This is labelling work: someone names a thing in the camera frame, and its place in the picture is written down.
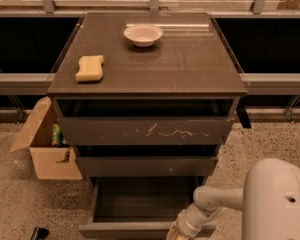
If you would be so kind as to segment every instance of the yellow sponge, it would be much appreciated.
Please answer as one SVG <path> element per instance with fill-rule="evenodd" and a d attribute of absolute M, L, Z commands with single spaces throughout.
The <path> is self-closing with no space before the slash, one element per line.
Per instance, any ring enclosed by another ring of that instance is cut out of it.
<path fill-rule="evenodd" d="M 82 56 L 79 59 L 79 71 L 76 74 L 78 82 L 99 81 L 103 76 L 103 55 Z"/>

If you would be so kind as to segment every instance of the concrete floor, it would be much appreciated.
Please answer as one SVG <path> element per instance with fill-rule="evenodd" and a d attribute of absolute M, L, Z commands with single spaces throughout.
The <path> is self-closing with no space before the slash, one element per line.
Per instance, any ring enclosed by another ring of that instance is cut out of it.
<path fill-rule="evenodd" d="M 300 167 L 300 109 L 294 111 L 294 124 L 286 121 L 282 111 L 250 108 L 251 129 L 243 129 L 237 120 L 207 184 L 242 187 L 249 168 L 267 157 Z M 27 150 L 9 153 L 22 127 L 15 120 L 14 111 L 0 111 L 0 240 L 30 239 L 36 226 L 49 229 L 47 240 L 84 239 L 78 226 L 88 220 L 92 187 L 84 180 L 38 180 Z M 228 210 L 212 224 L 216 231 L 208 239 L 240 239 L 241 212 Z"/>

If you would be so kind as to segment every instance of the cardboard box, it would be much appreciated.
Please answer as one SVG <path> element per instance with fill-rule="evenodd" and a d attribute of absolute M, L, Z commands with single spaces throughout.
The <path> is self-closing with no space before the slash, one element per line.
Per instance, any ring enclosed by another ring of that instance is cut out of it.
<path fill-rule="evenodd" d="M 29 148 L 38 179 L 81 180 L 82 176 L 71 149 L 65 159 L 67 147 L 51 147 L 51 130 L 57 115 L 49 97 L 40 99 L 14 140 L 10 152 Z"/>

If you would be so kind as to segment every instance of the bowl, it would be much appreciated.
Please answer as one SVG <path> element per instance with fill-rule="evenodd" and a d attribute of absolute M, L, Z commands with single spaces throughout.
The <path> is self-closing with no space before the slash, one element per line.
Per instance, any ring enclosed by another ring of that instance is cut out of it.
<path fill-rule="evenodd" d="M 124 36 L 138 47 L 149 47 L 153 45 L 162 34 L 162 29 L 152 24 L 135 24 L 127 27 L 124 31 Z"/>

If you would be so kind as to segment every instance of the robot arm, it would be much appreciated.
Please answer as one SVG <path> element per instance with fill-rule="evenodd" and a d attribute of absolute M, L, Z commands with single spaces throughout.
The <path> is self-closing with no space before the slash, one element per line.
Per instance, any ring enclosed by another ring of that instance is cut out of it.
<path fill-rule="evenodd" d="M 197 188 L 167 240 L 195 237 L 225 207 L 242 211 L 242 239 L 300 240 L 300 169 L 279 159 L 264 159 L 248 172 L 243 189 Z"/>

